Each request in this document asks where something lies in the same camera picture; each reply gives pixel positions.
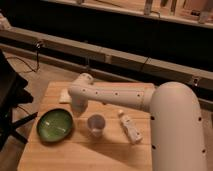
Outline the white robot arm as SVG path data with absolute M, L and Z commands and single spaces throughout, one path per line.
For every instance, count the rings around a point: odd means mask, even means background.
M 79 114 L 90 100 L 148 112 L 153 171 L 207 171 L 200 104 L 185 84 L 102 86 L 83 73 L 70 84 L 68 93 L 72 111 Z

